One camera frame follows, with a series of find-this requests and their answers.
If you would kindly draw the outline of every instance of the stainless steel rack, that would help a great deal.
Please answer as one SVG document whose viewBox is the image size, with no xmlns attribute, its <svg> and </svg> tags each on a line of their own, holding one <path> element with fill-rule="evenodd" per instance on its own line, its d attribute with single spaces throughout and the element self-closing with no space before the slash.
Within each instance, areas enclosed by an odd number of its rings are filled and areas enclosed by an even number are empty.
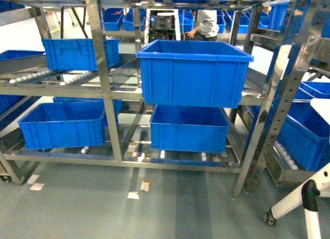
<svg viewBox="0 0 330 239">
<path fill-rule="evenodd" d="M 24 181 L 24 169 L 19 168 L 16 161 L 30 162 L 65 162 L 76 164 L 111 165 L 126 167 L 145 167 L 161 169 L 206 170 L 212 172 L 233 173 L 237 181 L 233 186 L 233 197 L 236 198 L 243 186 L 247 191 L 256 189 L 262 171 L 268 167 L 276 183 L 297 184 L 307 179 L 311 173 L 290 171 L 281 165 L 281 157 L 276 154 L 273 146 L 277 135 L 291 106 L 301 79 L 309 69 L 310 61 L 315 56 L 327 61 L 323 49 L 328 40 L 321 38 L 322 29 L 330 14 L 330 0 L 311 0 L 303 26 L 297 32 L 296 21 L 301 17 L 307 6 L 307 0 L 291 0 L 287 11 L 284 26 L 281 32 L 259 29 L 258 22 L 262 4 L 273 0 L 7 0 L 32 6 L 32 8 L 5 12 L 8 15 L 15 13 L 19 18 L 0 14 L 0 26 L 15 21 L 36 18 L 36 22 L 43 38 L 49 38 L 50 31 L 46 24 L 43 6 L 54 7 L 87 7 L 90 19 L 92 38 L 98 60 L 98 72 L 87 79 L 78 80 L 68 86 L 60 86 L 54 74 L 35 80 L 21 81 L 15 84 L 3 81 L 0 83 L 0 94 L 25 95 L 28 97 L 63 96 L 63 97 L 95 97 L 103 98 L 109 124 L 109 135 L 106 144 L 102 147 L 92 147 L 87 154 L 81 154 L 79 148 L 50 149 L 45 151 L 30 151 L 24 149 L 24 140 L 19 129 L 6 135 L 0 140 L 0 173 L 10 177 L 16 183 Z M 103 30 L 103 19 L 99 17 L 101 9 L 106 7 L 132 7 L 134 10 L 135 47 L 141 48 L 141 32 L 139 22 L 139 8 L 197 8 L 197 9 L 227 9 L 234 10 L 235 17 L 230 34 L 230 43 L 235 45 L 238 36 L 238 27 L 241 11 L 251 9 L 249 30 L 245 37 L 244 50 L 252 52 L 255 44 L 274 51 L 272 63 L 267 76 L 249 69 L 244 86 L 244 96 L 241 105 L 259 105 L 260 113 L 255 118 L 256 124 L 251 126 L 251 118 L 242 110 L 232 109 L 229 119 L 230 130 L 227 136 L 226 153 L 229 157 L 219 154 L 206 154 L 201 159 L 200 153 L 158 151 L 150 148 L 150 131 L 148 127 L 139 126 L 144 114 L 150 114 L 151 109 L 143 103 L 140 89 L 139 65 L 132 55 L 122 55 L 124 65 L 114 71 L 108 70 L 105 63 L 103 39 L 106 32 Z M 17 69 L 6 73 L 21 75 Z M 328 72 L 322 67 L 320 72 Z M 283 81 L 278 87 L 280 78 Z M 90 78 L 99 76 L 100 83 L 90 82 Z M 135 83 L 127 84 L 129 78 L 136 78 Z M 277 101 L 274 101 L 276 90 L 279 89 Z M 135 118 L 131 125 L 117 125 L 115 120 L 113 99 L 122 99 L 125 102 L 126 113 L 134 113 Z M 239 114 L 246 125 L 249 125 L 250 140 L 244 144 L 235 128 L 235 118 Z M 182 165 L 180 161 L 196 160 L 197 165 Z"/>
</svg>

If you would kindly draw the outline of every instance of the black wheel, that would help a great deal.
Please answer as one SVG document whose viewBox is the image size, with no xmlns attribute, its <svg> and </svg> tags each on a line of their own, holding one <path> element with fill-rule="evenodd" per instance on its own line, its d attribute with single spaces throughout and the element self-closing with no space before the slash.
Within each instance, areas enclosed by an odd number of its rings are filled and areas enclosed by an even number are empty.
<svg viewBox="0 0 330 239">
<path fill-rule="evenodd" d="M 263 222 L 266 225 L 275 226 L 276 225 L 276 219 L 273 217 L 273 215 L 270 212 L 266 212 L 263 216 Z"/>
<path fill-rule="evenodd" d="M 12 183 L 12 178 L 10 176 L 0 176 L 0 178 L 5 183 Z"/>
</svg>

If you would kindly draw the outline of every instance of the gray floor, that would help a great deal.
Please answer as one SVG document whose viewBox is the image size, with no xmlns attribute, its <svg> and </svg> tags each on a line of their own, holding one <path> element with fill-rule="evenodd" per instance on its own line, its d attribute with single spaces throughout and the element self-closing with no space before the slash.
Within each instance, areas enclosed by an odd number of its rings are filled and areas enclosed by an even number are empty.
<svg viewBox="0 0 330 239">
<path fill-rule="evenodd" d="M 23 26 L 24 33 L 12 39 L 8 30 Z M 0 39 L 8 39 L 0 52 L 22 48 L 19 42 L 29 34 L 24 49 L 42 48 L 34 31 L 33 22 L 0 28 Z M 123 44 L 121 52 L 132 48 Z M 255 51 L 254 68 L 267 71 L 271 54 Z M 246 136 L 241 125 L 239 132 Z M 0 182 L 0 239 L 307 238 L 302 207 L 276 227 L 263 224 L 264 211 L 290 191 L 276 187 L 267 172 L 255 193 L 243 192 L 236 200 L 230 195 L 235 176 L 229 174 L 47 163 L 34 174 L 45 184 L 41 191 Z M 151 180 L 150 191 L 139 200 L 127 199 L 143 179 Z M 329 202 L 320 198 L 323 238 L 330 238 Z"/>
</svg>

